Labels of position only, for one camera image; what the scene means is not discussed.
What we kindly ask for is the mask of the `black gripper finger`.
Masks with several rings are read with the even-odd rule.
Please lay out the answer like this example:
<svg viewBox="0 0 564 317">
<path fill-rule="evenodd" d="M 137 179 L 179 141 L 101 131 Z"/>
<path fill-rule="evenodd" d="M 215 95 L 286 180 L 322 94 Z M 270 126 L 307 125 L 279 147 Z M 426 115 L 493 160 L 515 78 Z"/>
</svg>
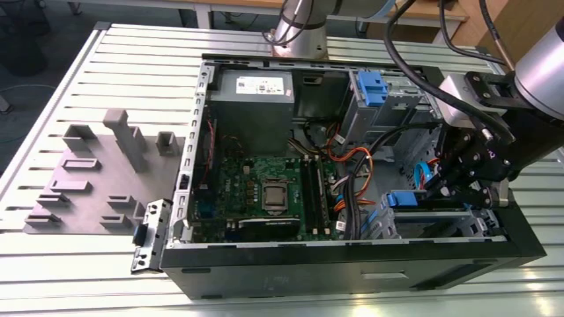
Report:
<svg viewBox="0 0 564 317">
<path fill-rule="evenodd" d="M 478 208 L 507 207 L 509 181 L 498 182 L 473 181 L 467 186 L 453 186 L 446 189 L 447 196 L 466 205 Z"/>
<path fill-rule="evenodd" d="M 441 130 L 435 144 L 437 172 L 425 183 L 427 198 L 483 198 L 475 179 L 482 162 L 474 130 Z"/>
</svg>

